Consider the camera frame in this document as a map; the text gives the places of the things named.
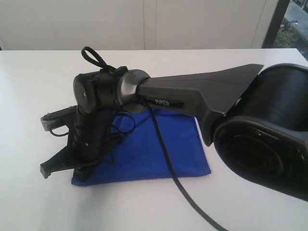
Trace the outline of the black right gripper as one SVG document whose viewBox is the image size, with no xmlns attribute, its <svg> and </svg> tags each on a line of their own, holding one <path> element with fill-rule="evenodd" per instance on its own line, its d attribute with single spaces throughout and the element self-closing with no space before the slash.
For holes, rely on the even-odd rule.
<svg viewBox="0 0 308 231">
<path fill-rule="evenodd" d="M 52 158 L 40 164 L 40 172 L 47 179 L 53 172 L 76 169 L 76 178 L 85 182 L 101 162 L 103 141 L 113 115 L 113 109 L 103 108 L 86 113 L 80 105 L 76 117 L 71 147 L 64 147 Z"/>
</svg>

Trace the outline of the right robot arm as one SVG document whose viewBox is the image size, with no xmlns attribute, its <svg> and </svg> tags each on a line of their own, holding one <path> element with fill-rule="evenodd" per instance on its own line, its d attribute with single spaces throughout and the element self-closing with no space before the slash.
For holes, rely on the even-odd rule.
<svg viewBox="0 0 308 231">
<path fill-rule="evenodd" d="M 308 199 L 308 69 L 298 64 L 247 64 L 222 71 L 150 77 L 109 66 L 79 74 L 77 104 L 41 118 L 46 131 L 68 127 L 67 145 L 40 165 L 43 177 L 93 169 L 121 131 L 117 115 L 156 107 L 196 118 L 206 145 L 238 176 Z"/>
</svg>

